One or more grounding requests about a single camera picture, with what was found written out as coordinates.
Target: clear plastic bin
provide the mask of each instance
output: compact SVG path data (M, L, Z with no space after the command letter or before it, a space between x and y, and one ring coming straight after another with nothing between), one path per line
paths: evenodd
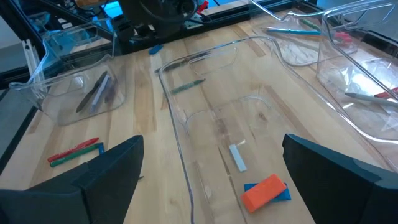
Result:
M99 35L104 33L107 39ZM9 87L58 125L115 109L126 95L123 61L114 58L115 39L109 19L49 34L43 40L45 57L29 81Z
M282 158L284 134L326 146L339 139L343 148L352 140L339 131L339 117L332 119L327 105L279 57L274 39L248 37L160 69L187 178L191 223L290 223L292 217L313 222L295 188L289 189L291 201L269 203L254 213L240 198L244 184L271 174L294 185ZM234 147L246 171L239 171L230 152Z
M396 2L383 0L327 11L317 64L317 79L333 104L372 142L393 143L389 148L398 144L397 14ZM348 55L331 38L335 33L352 37L358 51Z
M257 35L267 35L278 42L282 58L290 66L301 67L318 62L318 51L321 39L321 16L324 13L303 13L292 8L289 12L274 14L260 4L260 0L251 0L252 7L261 12L251 15L251 25ZM341 48L347 53L356 51L356 43L340 40L341 35L333 37L334 41L343 42Z

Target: light blue stick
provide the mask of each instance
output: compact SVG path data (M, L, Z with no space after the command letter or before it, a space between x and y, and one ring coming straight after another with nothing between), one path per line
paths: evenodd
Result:
M315 30L267 29L267 32L280 34L321 35L321 32Z
M246 171L246 166L244 165L243 159L241 157L241 155L239 154L238 148L236 147L236 145L230 145L229 146L229 150L232 153L232 156L234 157L235 163L238 166L239 171L243 172Z

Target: green pen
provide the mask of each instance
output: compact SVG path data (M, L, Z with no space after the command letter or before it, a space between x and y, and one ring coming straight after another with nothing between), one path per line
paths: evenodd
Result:
M195 85L199 85L199 84L201 84L202 82L204 82L206 80L206 78L204 78L204 79L201 79L201 80L195 80L195 81L193 81L193 82L190 82L190 83L187 83L187 84L184 84L184 85L182 85L182 86L180 86L180 87L177 87L177 88L175 88L174 90L172 90L172 91L170 91L171 92L171 94L177 94L177 93L180 93L180 92L182 92L182 91L184 91L184 90L187 90L187 89L189 89L189 88L192 88L192 87L194 87Z
M63 164L64 162L67 162L67 161L69 161L71 159L74 159L74 158L79 157L79 156L81 156L83 154L86 154L87 152L91 152L92 150L97 149L100 144L101 143L97 143L97 144L94 144L92 146L88 146L88 147L86 147L84 149L81 149L81 150L76 151L76 152L74 152L72 154L69 154L69 155L67 155L67 156L65 156L65 157L63 157L61 159L54 160L54 161L52 161L50 163L50 167L56 167L56 166L58 166L60 164Z

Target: red marker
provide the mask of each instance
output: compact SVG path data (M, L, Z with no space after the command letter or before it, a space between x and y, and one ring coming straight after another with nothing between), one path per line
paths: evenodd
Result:
M80 143L79 145L77 145L77 146L75 146L75 147L73 147L73 148L71 148L71 149L69 149L69 150L67 150L65 152L61 152L61 153L58 153L58 154L56 154L56 155L54 155L52 157L49 157L47 159L47 161L48 162L52 162L54 160L63 158L63 157L65 157L65 156L67 156L67 155L69 155L71 153L74 153L76 151L79 151L80 149L83 149L83 148L85 148L85 147L87 147L89 145L92 145L92 144L96 143L99 139L100 138L93 138L93 139L90 139L90 140L85 141L83 143Z
M396 94L398 94L398 87L393 88L391 91L396 93ZM377 97L377 98L390 98L390 94L388 92L378 93L378 94L374 95L374 97Z

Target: orange block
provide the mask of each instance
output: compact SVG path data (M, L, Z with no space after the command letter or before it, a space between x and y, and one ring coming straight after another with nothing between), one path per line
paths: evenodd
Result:
M259 207L278 196L285 189L286 185L276 174L272 174L267 179L242 194L241 199L246 209L249 212L254 212Z

